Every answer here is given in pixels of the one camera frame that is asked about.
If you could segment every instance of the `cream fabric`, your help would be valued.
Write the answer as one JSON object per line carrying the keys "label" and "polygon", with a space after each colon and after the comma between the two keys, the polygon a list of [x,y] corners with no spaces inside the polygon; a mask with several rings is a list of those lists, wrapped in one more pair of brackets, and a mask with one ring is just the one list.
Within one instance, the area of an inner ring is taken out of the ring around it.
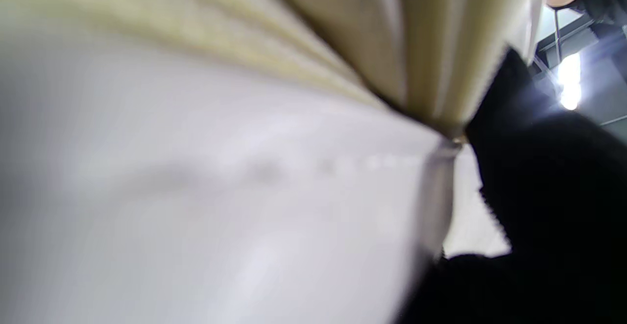
{"label": "cream fabric", "polygon": [[450,138],[477,108],[507,41],[532,52],[535,27],[526,18],[539,7],[530,0],[2,1],[385,109],[374,92]]}

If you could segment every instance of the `black fabric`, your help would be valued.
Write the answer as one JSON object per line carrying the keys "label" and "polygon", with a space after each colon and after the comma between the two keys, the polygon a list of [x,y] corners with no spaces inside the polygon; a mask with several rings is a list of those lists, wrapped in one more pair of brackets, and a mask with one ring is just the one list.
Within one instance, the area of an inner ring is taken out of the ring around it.
{"label": "black fabric", "polygon": [[627,0],[574,0],[555,10],[573,9],[586,13],[597,23],[627,25]]}
{"label": "black fabric", "polygon": [[437,262],[399,322],[626,322],[627,147],[538,90],[512,50],[466,135],[511,253]]}

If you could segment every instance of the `black clothing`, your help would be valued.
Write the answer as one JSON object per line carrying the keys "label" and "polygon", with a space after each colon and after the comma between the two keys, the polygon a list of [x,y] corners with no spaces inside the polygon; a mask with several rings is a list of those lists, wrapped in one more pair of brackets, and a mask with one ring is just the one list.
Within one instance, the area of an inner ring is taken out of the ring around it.
{"label": "black clothing", "polygon": [[538,90],[513,50],[466,136],[511,253],[437,262],[399,322],[626,322],[627,146]]}

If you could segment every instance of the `bright light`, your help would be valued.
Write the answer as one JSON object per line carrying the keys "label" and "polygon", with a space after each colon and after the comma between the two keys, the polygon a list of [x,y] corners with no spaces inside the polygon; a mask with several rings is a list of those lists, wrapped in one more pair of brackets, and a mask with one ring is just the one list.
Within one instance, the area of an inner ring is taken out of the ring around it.
{"label": "bright light", "polygon": [[578,53],[564,58],[557,68],[557,80],[562,84],[560,103],[565,109],[576,109],[581,100],[581,58]]}

